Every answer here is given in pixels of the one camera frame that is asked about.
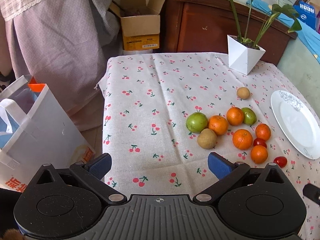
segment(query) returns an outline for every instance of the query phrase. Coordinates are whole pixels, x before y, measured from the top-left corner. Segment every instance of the blue box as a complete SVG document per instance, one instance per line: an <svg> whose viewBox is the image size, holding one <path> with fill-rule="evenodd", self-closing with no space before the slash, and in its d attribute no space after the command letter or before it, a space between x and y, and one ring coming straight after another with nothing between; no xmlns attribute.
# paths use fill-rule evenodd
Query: blue box
<svg viewBox="0 0 320 240"><path fill-rule="evenodd" d="M316 14L315 8L303 1L299 2L299 5L293 6L295 10L299 13L299 19L306 25L310 26L312 29L316 29Z"/></svg>

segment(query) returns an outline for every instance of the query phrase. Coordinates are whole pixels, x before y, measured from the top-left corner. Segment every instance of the brown wooden furniture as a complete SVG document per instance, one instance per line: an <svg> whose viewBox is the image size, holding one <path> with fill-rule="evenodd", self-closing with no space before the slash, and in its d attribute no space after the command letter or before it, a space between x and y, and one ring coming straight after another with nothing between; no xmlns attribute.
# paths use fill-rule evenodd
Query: brown wooden furniture
<svg viewBox="0 0 320 240"><path fill-rule="evenodd" d="M249 8L236 3L244 35ZM161 12L162 52L228 53L227 35L237 35L236 23L228 0L166 0ZM265 14L252 10L248 38L255 39ZM259 45L266 50L261 60L277 65L290 39L288 27L274 21Z"/></svg>

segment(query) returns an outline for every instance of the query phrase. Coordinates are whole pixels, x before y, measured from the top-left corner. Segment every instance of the orange fruit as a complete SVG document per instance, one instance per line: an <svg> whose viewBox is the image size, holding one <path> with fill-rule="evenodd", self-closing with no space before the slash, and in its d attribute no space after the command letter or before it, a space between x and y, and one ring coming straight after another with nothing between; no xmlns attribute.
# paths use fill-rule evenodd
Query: orange fruit
<svg viewBox="0 0 320 240"><path fill-rule="evenodd" d="M262 164L268 158L268 150L262 145L256 145L252 148L250 157L255 164Z"/></svg>
<svg viewBox="0 0 320 240"><path fill-rule="evenodd" d="M256 136L264 141L268 141L271 137L271 130L269 126L267 126L265 123L259 124L256 128Z"/></svg>
<svg viewBox="0 0 320 240"><path fill-rule="evenodd" d="M248 130L237 130L232 137L233 145L239 150L247 150L251 147L253 138Z"/></svg>
<svg viewBox="0 0 320 240"><path fill-rule="evenodd" d="M240 108L232 107L227 112L227 120L233 126L241 125L244 120L244 113Z"/></svg>
<svg viewBox="0 0 320 240"><path fill-rule="evenodd" d="M214 115L209 119L208 128L214 131L216 135L225 134L228 130L228 126L228 121L220 115Z"/></svg>

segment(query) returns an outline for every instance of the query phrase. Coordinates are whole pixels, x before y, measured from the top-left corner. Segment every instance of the metal screw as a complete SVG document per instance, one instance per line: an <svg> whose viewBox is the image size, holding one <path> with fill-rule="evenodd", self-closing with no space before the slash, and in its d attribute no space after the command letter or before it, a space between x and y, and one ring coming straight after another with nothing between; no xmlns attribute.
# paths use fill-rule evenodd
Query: metal screw
<svg viewBox="0 0 320 240"><path fill-rule="evenodd" d="M109 200L113 202L118 202L124 199L124 196L121 194L112 194L109 196Z"/></svg>
<svg viewBox="0 0 320 240"><path fill-rule="evenodd" d="M201 202L207 202L207 201L211 200L211 196L208 194L199 194L196 196L196 199Z"/></svg>

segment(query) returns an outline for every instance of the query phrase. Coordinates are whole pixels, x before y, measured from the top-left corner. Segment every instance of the plate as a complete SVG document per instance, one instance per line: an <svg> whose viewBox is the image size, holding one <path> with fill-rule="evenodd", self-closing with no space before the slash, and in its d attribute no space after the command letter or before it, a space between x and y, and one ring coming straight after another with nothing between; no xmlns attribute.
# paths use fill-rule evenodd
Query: plate
<svg viewBox="0 0 320 240"><path fill-rule="evenodd" d="M292 145L309 159L320 158L320 127L306 105L289 92L278 90L271 96L271 107Z"/></svg>

